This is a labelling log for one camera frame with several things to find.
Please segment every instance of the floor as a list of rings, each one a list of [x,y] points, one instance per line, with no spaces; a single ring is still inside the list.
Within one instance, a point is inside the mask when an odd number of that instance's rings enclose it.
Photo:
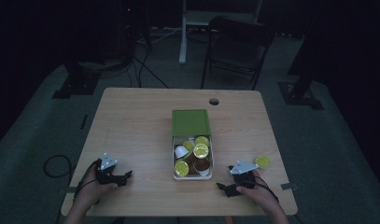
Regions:
[[[153,51],[137,46],[129,67],[104,72],[93,95],[52,99],[67,72],[56,68],[0,142],[0,223],[63,223],[60,206],[69,176],[50,177],[73,169],[91,121],[107,87],[199,89],[204,65],[205,36],[189,34],[187,63],[178,63],[179,31],[153,32]],[[277,36],[262,68],[256,91],[261,92],[289,180],[298,189],[299,207],[290,223],[380,223],[380,186],[329,90],[312,83],[311,91],[324,110],[286,105],[277,82],[288,76],[301,39]],[[82,63],[89,69],[100,65]],[[249,90],[248,77],[215,70],[206,89]],[[62,158],[52,159],[55,155]],[[115,217],[89,217],[87,223],[112,223]],[[268,217],[234,217],[235,223],[270,223]],[[223,223],[223,217],[127,217],[125,223]]]

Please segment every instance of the black chair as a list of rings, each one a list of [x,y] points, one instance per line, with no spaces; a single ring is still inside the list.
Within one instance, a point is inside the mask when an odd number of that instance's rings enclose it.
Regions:
[[[206,67],[212,66],[251,75],[256,88],[265,55],[274,40],[274,30],[257,22],[215,17],[207,27],[208,46],[204,60],[201,89],[204,88]]]

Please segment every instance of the lid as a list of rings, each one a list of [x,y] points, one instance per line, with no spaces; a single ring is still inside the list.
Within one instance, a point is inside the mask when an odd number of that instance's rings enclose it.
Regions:
[[[172,135],[210,135],[209,117],[205,109],[173,110]]]

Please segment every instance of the wooden table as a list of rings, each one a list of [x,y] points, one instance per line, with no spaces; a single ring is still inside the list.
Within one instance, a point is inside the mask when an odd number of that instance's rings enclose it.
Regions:
[[[219,105],[209,104],[217,98]],[[177,181],[173,176],[172,110],[207,109],[215,166],[208,180]],[[261,95],[257,91],[106,89],[74,173],[71,187],[88,166],[107,152],[117,159],[114,175],[133,170],[128,185],[92,207],[88,216],[257,216],[259,206],[245,196],[227,198],[216,183],[233,184],[229,165],[267,155],[260,172],[287,215],[297,212],[292,191]],[[67,215],[73,193],[67,193]]]

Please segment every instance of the green box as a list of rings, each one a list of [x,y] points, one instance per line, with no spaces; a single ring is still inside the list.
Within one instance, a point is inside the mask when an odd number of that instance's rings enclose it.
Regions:
[[[194,135],[211,135],[207,110],[173,110],[172,135],[185,137]]]
[[[197,136],[205,136],[210,142],[209,154],[207,159],[210,162],[210,171],[208,175],[186,175],[178,176],[174,172],[176,180],[206,180],[212,176],[214,166],[213,150],[212,150],[212,135],[209,124],[209,117],[205,109],[190,109],[190,110],[173,110],[172,111],[172,152],[173,166],[177,161],[175,148],[182,146],[184,141],[195,139]]]

